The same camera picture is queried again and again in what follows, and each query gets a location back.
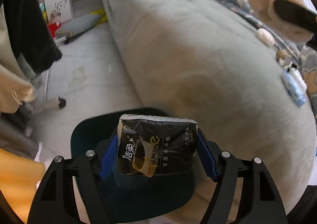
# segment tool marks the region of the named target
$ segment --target small bottle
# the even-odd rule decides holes
[[[297,106],[300,107],[304,105],[306,102],[304,92],[302,91],[300,85],[296,82],[295,78],[286,70],[283,70],[282,72],[282,81],[288,91],[288,94],[291,96]]]
[[[299,86],[301,87],[301,90],[303,93],[306,93],[307,91],[307,84],[304,81],[302,74],[299,72],[299,70],[296,68],[295,64],[292,64],[292,67],[289,69],[288,73],[294,77],[294,79],[296,80],[296,82],[299,84]]]

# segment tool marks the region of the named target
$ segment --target metal screw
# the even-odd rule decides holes
[[[88,156],[88,157],[91,157],[91,156],[94,156],[94,155],[95,155],[95,151],[94,150],[88,150],[86,152],[86,156]]]
[[[260,164],[262,162],[262,160],[258,157],[254,158],[254,162],[257,164]]]
[[[56,156],[55,159],[54,159],[54,161],[55,161],[55,162],[61,162],[62,159],[63,159],[63,158],[62,158],[61,156]]]
[[[223,152],[221,153],[221,155],[222,155],[223,157],[225,157],[225,158],[229,158],[229,157],[230,157],[230,153],[227,152],[227,151],[223,151]]]

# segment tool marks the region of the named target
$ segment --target black towel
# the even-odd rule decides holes
[[[5,0],[4,15],[15,58],[22,53],[35,73],[61,59],[37,0]]]

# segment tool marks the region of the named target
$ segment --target caster wheel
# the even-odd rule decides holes
[[[60,109],[64,108],[66,106],[66,100],[64,98],[60,98],[60,97],[58,97],[58,100],[60,101],[60,103],[58,104],[58,107]]]

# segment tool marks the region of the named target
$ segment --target blue gripper pad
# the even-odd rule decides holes
[[[220,175],[218,157],[221,150],[216,143],[207,141],[200,129],[197,132],[196,151],[207,177],[217,182]]]
[[[117,160],[117,143],[118,135],[115,135],[110,142],[100,163],[99,177],[101,178],[101,180],[105,180],[106,177],[111,174],[112,167]]]

